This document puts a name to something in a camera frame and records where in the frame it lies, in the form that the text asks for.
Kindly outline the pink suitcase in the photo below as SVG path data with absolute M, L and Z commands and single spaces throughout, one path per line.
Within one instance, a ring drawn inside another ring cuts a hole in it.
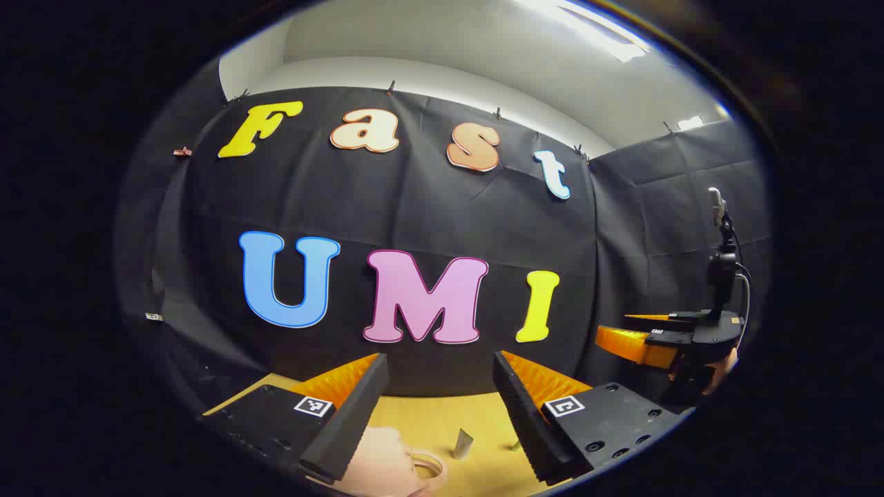
M 434 497 L 447 481 L 444 460 L 408 447 L 395 428 L 368 427 L 331 488 L 351 497 Z

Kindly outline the black backdrop cloth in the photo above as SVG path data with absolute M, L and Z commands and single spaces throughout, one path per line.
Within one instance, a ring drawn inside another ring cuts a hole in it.
M 174 157 L 186 146 L 190 157 Z M 647 396 L 663 372 L 593 346 L 626 314 L 711 306 L 719 188 L 770 287 L 765 174 L 719 122 L 586 161 L 444 99 L 318 87 L 225 97 L 203 66 L 159 114 L 121 189 L 117 292 L 191 406 L 268 373 L 308 380 L 385 353 L 391 396 L 490 393 L 506 350 Z M 159 313 L 163 322 L 146 320 Z

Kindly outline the long ceiling light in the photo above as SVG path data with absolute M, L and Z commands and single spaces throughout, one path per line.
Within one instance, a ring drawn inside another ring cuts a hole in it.
M 572 0 L 513 1 L 565 26 L 619 62 L 627 63 L 651 53 L 650 44 L 634 32 Z

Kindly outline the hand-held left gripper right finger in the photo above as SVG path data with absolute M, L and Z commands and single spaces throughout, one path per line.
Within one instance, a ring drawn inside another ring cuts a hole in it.
M 492 378 L 537 480 L 595 475 L 650 449 L 692 409 L 673 412 L 616 382 L 590 387 L 507 351 Z

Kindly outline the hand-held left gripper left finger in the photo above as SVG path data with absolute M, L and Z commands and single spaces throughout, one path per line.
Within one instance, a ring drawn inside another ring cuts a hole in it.
M 269 374 L 201 419 L 284 475 L 334 484 L 388 382 L 387 356 L 373 353 L 306 382 Z

